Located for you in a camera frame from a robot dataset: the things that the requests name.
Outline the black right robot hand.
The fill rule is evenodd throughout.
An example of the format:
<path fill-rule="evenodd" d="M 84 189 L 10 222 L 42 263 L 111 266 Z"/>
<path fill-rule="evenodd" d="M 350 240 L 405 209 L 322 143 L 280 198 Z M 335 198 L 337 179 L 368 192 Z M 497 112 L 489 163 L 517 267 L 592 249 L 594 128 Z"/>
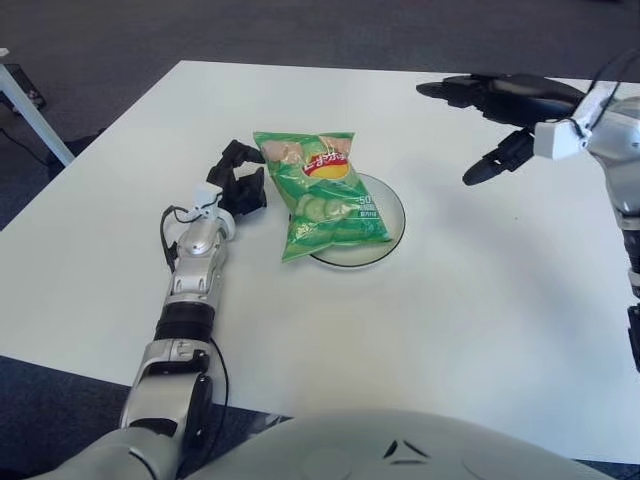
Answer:
<path fill-rule="evenodd" d="M 571 116 L 585 94 L 567 84 L 529 74 L 468 74 L 422 83 L 416 91 L 456 108 L 474 107 L 489 121 L 517 128 L 463 175 L 474 186 L 514 172 L 534 156 L 535 125 Z"/>

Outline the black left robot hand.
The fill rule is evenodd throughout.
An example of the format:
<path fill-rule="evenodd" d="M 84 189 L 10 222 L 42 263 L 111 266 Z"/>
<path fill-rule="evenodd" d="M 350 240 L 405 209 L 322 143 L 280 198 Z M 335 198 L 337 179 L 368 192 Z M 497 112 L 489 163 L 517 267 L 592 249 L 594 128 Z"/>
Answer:
<path fill-rule="evenodd" d="M 251 174 L 237 177 L 235 170 L 245 163 L 257 164 L 258 168 Z M 223 150 L 218 163 L 209 170 L 206 178 L 208 183 L 223 190 L 219 206 L 233 217 L 266 208 L 265 164 L 259 150 L 232 140 Z"/>

